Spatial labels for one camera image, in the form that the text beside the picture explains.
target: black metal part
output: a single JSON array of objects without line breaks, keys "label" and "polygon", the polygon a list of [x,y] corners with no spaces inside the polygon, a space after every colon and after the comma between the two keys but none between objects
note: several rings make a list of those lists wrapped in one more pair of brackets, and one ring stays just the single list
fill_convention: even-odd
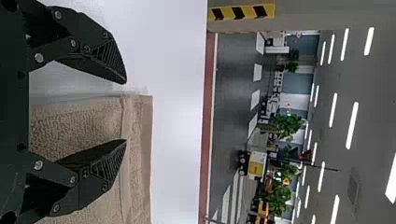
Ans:
[{"label": "black metal part", "polygon": [[117,44],[86,15],[36,0],[0,0],[0,28],[0,224],[80,210],[111,189],[126,141],[56,162],[30,152],[29,72],[58,61],[123,84]]}]

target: fabric cloth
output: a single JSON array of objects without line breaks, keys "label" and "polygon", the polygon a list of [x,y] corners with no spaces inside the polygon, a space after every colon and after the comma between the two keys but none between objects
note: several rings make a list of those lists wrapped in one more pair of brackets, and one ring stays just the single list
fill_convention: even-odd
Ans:
[{"label": "fabric cloth", "polygon": [[150,224],[152,98],[99,97],[31,109],[30,148],[51,161],[114,139],[128,147],[113,188],[87,208],[40,224]]}]

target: bolt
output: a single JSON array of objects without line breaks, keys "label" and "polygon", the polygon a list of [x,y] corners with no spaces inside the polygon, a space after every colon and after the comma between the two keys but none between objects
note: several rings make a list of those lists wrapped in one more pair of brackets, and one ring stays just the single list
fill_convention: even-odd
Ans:
[{"label": "bolt", "polygon": [[38,63],[43,63],[44,62],[44,55],[41,53],[35,54],[35,61]]},{"label": "bolt", "polygon": [[55,18],[60,20],[62,18],[62,12],[60,11],[55,11]]},{"label": "bolt", "polygon": [[74,39],[70,40],[70,44],[72,45],[73,48],[75,48],[77,45],[76,40]]},{"label": "bolt", "polygon": [[53,205],[52,212],[57,213],[59,210],[61,210],[61,206],[58,203]]},{"label": "bolt", "polygon": [[87,178],[90,174],[88,173],[88,170],[85,170],[82,172],[82,177]]},{"label": "bolt", "polygon": [[70,184],[74,184],[74,183],[76,183],[76,177],[75,177],[75,176],[72,176],[72,177],[70,178]]},{"label": "bolt", "polygon": [[35,170],[41,170],[43,168],[43,161],[36,161],[35,162]]},{"label": "bolt", "polygon": [[102,192],[105,192],[107,190],[107,184],[102,185]]},{"label": "bolt", "polygon": [[85,50],[86,53],[91,52],[91,48],[88,45],[84,46],[84,50]]}]

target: warning stripe sign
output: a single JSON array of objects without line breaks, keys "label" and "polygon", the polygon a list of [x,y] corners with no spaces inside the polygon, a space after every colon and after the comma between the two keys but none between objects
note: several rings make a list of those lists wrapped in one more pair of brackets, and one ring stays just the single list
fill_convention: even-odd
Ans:
[{"label": "warning stripe sign", "polygon": [[239,21],[248,19],[272,19],[275,17],[275,4],[252,6],[210,7],[208,21]]}]

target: white line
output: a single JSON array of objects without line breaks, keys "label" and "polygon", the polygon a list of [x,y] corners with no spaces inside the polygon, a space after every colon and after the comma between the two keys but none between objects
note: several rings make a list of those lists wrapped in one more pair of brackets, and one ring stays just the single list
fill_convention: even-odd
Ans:
[{"label": "white line", "polygon": [[334,205],[332,206],[332,219],[330,221],[330,224],[335,224],[335,221],[337,220],[339,205],[340,205],[340,197],[338,197],[338,194],[336,194],[334,198]]},{"label": "white line", "polygon": [[323,65],[325,51],[326,51],[326,41],[323,41],[322,54],[321,54],[321,57],[320,57],[320,66]]},{"label": "white line", "polygon": [[214,50],[214,61],[213,61],[213,85],[212,85],[212,105],[210,111],[210,143],[209,143],[209,167],[207,174],[207,198],[206,198],[206,216],[209,217],[209,201],[210,201],[210,175],[212,170],[212,143],[213,143],[213,118],[214,118],[214,108],[215,108],[215,86],[216,86],[216,64],[218,55],[218,41],[219,35],[215,34],[215,50]]},{"label": "white line", "polygon": [[311,188],[310,188],[309,185],[308,185],[308,187],[306,187],[306,196],[305,196],[305,205],[304,205],[304,208],[305,208],[305,209],[308,207],[309,192],[310,192],[310,191],[311,191]]},{"label": "white line", "polygon": [[337,98],[338,98],[338,94],[337,92],[335,92],[334,96],[332,97],[332,111],[330,112],[329,128],[332,127],[332,122],[334,121],[334,113],[335,113],[335,107],[337,106]]},{"label": "white line", "polygon": [[239,223],[239,217],[241,216],[242,207],[242,193],[244,190],[244,177],[239,176],[239,195],[238,195],[238,210],[236,211],[236,223]]},{"label": "white line", "polygon": [[228,223],[228,207],[230,205],[230,186],[225,190],[221,207],[221,222]]},{"label": "white line", "polygon": [[350,145],[352,144],[352,137],[353,137],[353,132],[355,131],[355,124],[356,124],[356,118],[358,116],[358,110],[359,110],[359,103],[355,102],[353,104],[352,115],[350,116],[349,129],[347,131],[346,149],[350,149]]},{"label": "white line", "polygon": [[251,93],[250,110],[254,109],[260,101],[260,90]]},{"label": "white line", "polygon": [[334,49],[334,40],[335,40],[335,34],[332,35],[332,42],[330,43],[329,59],[327,60],[328,64],[332,63],[332,50]]},{"label": "white line", "polygon": [[390,200],[391,203],[395,203],[396,201],[396,154],[393,159],[392,168],[390,170],[389,180],[387,184],[387,190],[385,191],[385,195]]},{"label": "white line", "polygon": [[370,27],[367,33],[366,46],[364,47],[364,56],[370,54],[371,45],[373,43],[373,36],[374,36],[374,27]]},{"label": "white line", "polygon": [[343,48],[341,49],[341,62],[345,59],[346,56],[348,36],[349,36],[349,28],[346,28],[346,32],[344,33]]},{"label": "white line", "polygon": [[254,64],[253,82],[260,81],[262,79],[262,65]]},{"label": "white line", "polygon": [[319,182],[318,182],[318,192],[321,192],[321,186],[323,182],[323,176],[324,176],[324,169],[326,168],[326,162],[322,162],[322,168],[320,169],[320,175],[319,175]]},{"label": "white line", "polygon": [[235,173],[235,175],[233,176],[233,195],[232,195],[232,204],[231,204],[231,220],[230,223],[234,224],[235,223],[235,219],[236,219],[236,194],[238,192],[238,180],[239,180],[239,174],[238,172]]}]

